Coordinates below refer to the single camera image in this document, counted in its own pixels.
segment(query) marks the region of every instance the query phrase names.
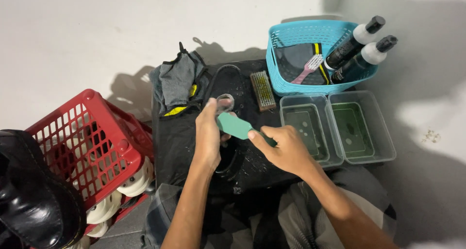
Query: blue plastic basket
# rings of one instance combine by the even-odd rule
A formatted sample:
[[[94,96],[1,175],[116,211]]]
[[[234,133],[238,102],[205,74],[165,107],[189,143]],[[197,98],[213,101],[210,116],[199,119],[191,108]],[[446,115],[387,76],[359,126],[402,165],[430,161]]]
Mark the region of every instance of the blue plastic basket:
[[[369,79],[377,71],[377,66],[361,75],[360,80],[336,85],[298,85],[282,78],[276,64],[274,48],[286,47],[300,43],[322,44],[323,56],[340,44],[357,27],[356,23],[340,20],[304,20],[278,24],[268,31],[266,53],[267,68],[275,93],[280,96],[344,91],[347,88]]]

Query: green brush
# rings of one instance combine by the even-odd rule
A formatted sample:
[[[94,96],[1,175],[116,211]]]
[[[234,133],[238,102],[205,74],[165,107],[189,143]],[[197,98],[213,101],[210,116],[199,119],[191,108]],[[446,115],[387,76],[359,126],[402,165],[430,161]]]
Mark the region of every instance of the green brush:
[[[277,145],[276,141],[274,141],[272,138],[265,136],[262,132],[255,130],[247,121],[241,120],[240,118],[226,112],[221,113],[218,116],[217,126],[224,133],[228,133],[231,136],[235,136],[236,138],[242,140],[248,139],[248,132],[250,130],[254,130],[258,132],[262,137],[264,137],[265,141],[270,146],[275,147]]]

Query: shoe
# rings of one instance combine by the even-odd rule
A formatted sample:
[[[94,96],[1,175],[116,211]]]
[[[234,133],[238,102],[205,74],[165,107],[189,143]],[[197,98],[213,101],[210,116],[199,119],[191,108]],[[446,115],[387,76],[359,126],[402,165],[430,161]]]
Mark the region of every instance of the shoe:
[[[82,197],[50,171],[25,131],[0,130],[0,221],[36,249],[72,246],[86,228]]]

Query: microfiber cloth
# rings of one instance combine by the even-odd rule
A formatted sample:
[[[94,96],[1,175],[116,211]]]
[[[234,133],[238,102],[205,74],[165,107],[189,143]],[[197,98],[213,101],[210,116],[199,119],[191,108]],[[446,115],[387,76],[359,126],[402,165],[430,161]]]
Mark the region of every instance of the microfiber cloth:
[[[316,53],[316,44],[320,48],[318,53]],[[292,82],[303,72],[304,65],[306,65],[314,54],[322,54],[322,45],[320,43],[302,43],[275,48],[274,51],[280,75],[287,82]],[[323,64],[322,67],[322,69],[318,68],[314,73],[310,73],[304,78],[301,85],[328,85],[329,74]]]
[[[160,113],[189,102],[195,79],[202,73],[204,61],[197,52],[188,52],[179,43],[180,52],[172,61],[164,61],[149,73],[154,99],[160,103]],[[192,100],[201,99],[209,80],[201,77]]]

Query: bottle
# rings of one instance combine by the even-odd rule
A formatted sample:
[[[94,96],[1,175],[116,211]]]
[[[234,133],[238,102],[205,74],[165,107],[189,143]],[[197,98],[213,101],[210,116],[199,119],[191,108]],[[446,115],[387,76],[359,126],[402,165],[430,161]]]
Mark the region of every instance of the bottle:
[[[363,49],[376,38],[376,32],[385,25],[385,19],[381,16],[373,17],[366,25],[357,26],[344,41],[342,41],[324,61],[328,70],[334,71],[339,69],[343,64],[349,61],[354,55]]]
[[[371,42],[345,65],[333,73],[331,80],[333,84],[340,84],[358,80],[368,68],[378,65],[387,57],[387,51],[398,42],[392,35],[382,38],[379,42]]]

